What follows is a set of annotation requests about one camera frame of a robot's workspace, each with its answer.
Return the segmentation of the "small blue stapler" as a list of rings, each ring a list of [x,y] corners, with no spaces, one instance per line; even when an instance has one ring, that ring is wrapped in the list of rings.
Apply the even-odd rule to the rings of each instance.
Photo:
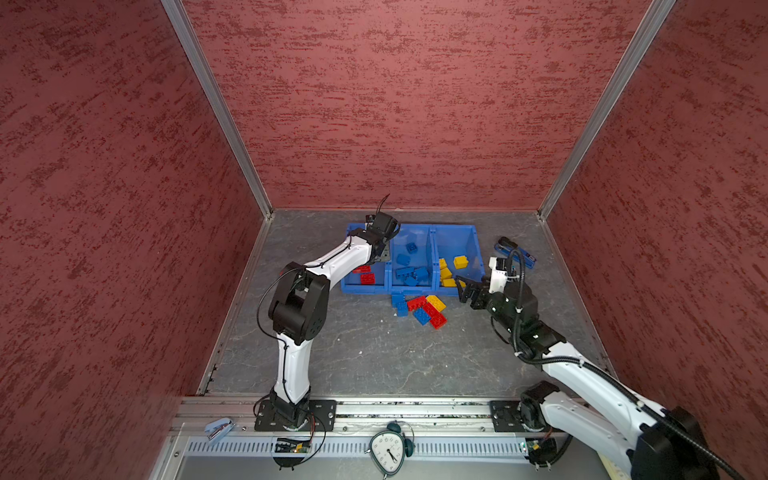
[[[220,441],[231,432],[234,426],[233,420],[227,417],[208,423],[204,428],[208,443],[214,444]]]

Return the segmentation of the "aluminium rail frame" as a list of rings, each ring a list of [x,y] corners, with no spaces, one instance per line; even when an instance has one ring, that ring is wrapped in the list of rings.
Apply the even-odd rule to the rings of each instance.
[[[323,397],[338,402],[334,429],[256,432],[248,396],[183,399],[151,471],[154,479],[380,479],[366,453],[391,421],[414,431],[415,452],[394,479],[633,479],[567,434],[495,433],[486,397]],[[209,444],[205,426],[235,426]]]

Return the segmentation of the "long red lego top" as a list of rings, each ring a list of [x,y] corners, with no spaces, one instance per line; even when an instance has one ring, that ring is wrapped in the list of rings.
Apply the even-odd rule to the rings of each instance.
[[[416,318],[425,318],[430,321],[436,312],[434,306],[425,296],[415,297],[406,301],[407,308]]]

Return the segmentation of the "heart-shaped white clock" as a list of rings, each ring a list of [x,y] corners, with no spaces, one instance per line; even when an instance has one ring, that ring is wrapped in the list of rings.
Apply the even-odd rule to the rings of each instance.
[[[376,433],[369,441],[366,453],[373,461],[383,479],[396,475],[405,460],[415,452],[414,431],[408,436],[403,424],[389,422],[384,430]]]

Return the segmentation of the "yellow lego brick top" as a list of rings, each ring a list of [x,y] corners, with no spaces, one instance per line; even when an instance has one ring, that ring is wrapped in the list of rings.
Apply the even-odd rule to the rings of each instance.
[[[429,295],[426,297],[426,301],[432,306],[432,308],[442,313],[446,309],[446,305],[444,302],[442,302],[437,296],[435,295]]]

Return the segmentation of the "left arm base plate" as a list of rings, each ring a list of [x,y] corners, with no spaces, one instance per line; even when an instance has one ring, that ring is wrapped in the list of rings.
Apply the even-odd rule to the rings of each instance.
[[[261,402],[256,410],[256,432],[331,432],[334,429],[338,402],[335,400],[304,400],[290,406],[279,398]]]

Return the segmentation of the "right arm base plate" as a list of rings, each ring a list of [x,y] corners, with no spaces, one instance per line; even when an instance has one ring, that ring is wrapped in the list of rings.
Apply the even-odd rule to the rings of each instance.
[[[524,401],[525,406],[519,406],[519,400],[491,400],[489,402],[490,419],[495,433],[511,433],[517,436],[543,438],[551,433],[554,436],[566,436],[567,433],[550,425],[544,417],[546,407],[553,407],[554,402],[537,403]],[[532,410],[538,424],[531,427],[530,419],[525,419],[523,412]]]

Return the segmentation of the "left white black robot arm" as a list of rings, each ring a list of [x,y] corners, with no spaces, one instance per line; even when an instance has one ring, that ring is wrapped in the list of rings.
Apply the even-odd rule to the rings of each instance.
[[[353,270],[380,261],[399,230],[393,216],[378,211],[328,253],[304,264],[291,262],[278,277],[268,309],[279,348],[269,402],[290,429],[302,427],[310,414],[311,347],[326,322],[332,288]]]

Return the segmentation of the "blue black stapler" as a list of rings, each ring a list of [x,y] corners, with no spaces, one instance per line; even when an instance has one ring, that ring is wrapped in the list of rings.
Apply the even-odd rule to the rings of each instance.
[[[536,258],[506,236],[502,236],[496,241],[494,250],[502,256],[512,254],[514,259],[522,257],[527,268],[533,269],[535,267]]]

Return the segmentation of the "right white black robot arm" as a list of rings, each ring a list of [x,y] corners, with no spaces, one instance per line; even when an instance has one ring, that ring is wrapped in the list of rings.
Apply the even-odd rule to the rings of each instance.
[[[459,299],[486,310],[508,333],[518,360],[548,380],[520,397],[519,417],[530,431],[553,427],[610,460],[633,479],[716,479],[718,466],[698,421],[633,391],[589,361],[544,323],[538,300],[517,280],[492,291],[459,277]]]

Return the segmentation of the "blue legos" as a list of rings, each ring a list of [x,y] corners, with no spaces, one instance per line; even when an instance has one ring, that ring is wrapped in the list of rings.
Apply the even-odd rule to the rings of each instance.
[[[425,242],[406,240],[393,247],[392,285],[427,288],[432,283],[432,261]]]

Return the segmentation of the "blue three-compartment bin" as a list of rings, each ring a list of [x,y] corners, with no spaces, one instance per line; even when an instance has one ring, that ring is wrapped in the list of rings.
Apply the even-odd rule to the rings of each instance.
[[[382,260],[341,281],[347,294],[458,295],[452,279],[479,281],[485,265],[473,225],[404,224]]]

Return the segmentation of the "blue lego by bin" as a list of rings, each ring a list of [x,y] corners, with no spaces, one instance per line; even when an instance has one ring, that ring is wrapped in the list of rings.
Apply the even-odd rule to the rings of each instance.
[[[393,293],[391,296],[391,304],[398,317],[407,317],[409,315],[407,300],[403,294]]]

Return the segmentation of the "yellow legos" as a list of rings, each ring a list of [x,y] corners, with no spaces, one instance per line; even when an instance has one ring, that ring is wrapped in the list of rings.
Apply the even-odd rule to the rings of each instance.
[[[467,255],[438,258],[439,282],[441,288],[455,288],[457,284],[464,284],[465,278],[470,276],[470,262]]]

